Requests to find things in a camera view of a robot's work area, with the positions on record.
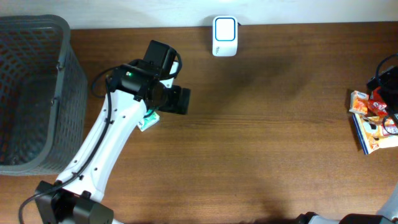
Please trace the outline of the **white barcode scanner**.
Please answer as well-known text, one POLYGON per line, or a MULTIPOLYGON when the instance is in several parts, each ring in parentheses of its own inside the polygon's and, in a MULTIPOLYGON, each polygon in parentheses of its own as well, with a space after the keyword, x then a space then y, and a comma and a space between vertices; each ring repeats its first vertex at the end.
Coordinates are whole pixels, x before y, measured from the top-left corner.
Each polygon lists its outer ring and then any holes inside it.
POLYGON ((216 16, 212 22, 212 54, 233 57, 238 50, 238 20, 234 16, 216 16))

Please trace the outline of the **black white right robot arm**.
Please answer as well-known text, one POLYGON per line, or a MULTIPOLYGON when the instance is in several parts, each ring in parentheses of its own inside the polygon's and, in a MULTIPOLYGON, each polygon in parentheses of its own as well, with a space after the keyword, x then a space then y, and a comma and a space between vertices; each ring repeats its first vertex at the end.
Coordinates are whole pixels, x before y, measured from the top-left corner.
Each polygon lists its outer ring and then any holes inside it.
MULTIPOLYGON (((383 72, 381 67, 380 63, 367 83, 369 95, 359 91, 351 94, 349 111, 353 113, 355 130, 366 155, 397 146, 397 67, 391 66, 383 72)), ((331 220, 308 212, 299 215, 295 223, 397 223, 397 189, 375 215, 351 213, 341 220, 331 220)))

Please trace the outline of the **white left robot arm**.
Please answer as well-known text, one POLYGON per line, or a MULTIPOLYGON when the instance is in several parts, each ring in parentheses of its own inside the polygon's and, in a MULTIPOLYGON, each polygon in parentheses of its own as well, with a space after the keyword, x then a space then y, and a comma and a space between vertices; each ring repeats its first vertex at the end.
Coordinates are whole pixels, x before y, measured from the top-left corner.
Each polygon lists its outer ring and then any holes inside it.
POLYGON ((102 110, 69 165, 50 184, 41 181, 31 200, 42 223, 116 223, 101 203, 111 171, 131 133, 156 111, 187 114, 190 90, 174 85, 182 58, 152 40, 142 59, 108 69, 102 110))

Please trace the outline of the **grey plastic mesh basket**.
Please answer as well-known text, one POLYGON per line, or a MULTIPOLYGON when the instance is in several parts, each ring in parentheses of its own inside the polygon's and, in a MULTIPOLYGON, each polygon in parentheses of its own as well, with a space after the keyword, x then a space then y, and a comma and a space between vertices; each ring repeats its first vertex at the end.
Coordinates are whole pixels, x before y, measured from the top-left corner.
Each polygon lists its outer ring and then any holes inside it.
POLYGON ((88 80, 61 17, 1 18, 1 174, 61 172, 83 140, 88 80))

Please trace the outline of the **red Hacks candy bag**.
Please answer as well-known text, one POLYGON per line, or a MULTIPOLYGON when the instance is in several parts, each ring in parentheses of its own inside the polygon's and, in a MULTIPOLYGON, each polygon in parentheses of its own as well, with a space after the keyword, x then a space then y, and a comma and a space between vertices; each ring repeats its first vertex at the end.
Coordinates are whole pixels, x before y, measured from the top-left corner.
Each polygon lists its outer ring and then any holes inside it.
POLYGON ((381 90, 381 88, 377 87, 371 92, 371 95, 368 99, 368 109, 376 116, 383 118, 388 115, 386 111, 387 105, 381 98, 379 90, 381 90))

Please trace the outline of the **orange tissue pack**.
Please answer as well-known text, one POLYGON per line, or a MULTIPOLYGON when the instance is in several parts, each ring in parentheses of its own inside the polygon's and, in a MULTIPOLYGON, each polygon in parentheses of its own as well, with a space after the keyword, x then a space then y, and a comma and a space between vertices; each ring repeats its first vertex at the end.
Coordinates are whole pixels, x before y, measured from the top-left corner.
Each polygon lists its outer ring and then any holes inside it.
POLYGON ((353 91, 351 93, 351 101, 349 112, 355 114, 366 115, 368 113, 369 95, 360 91, 353 91))

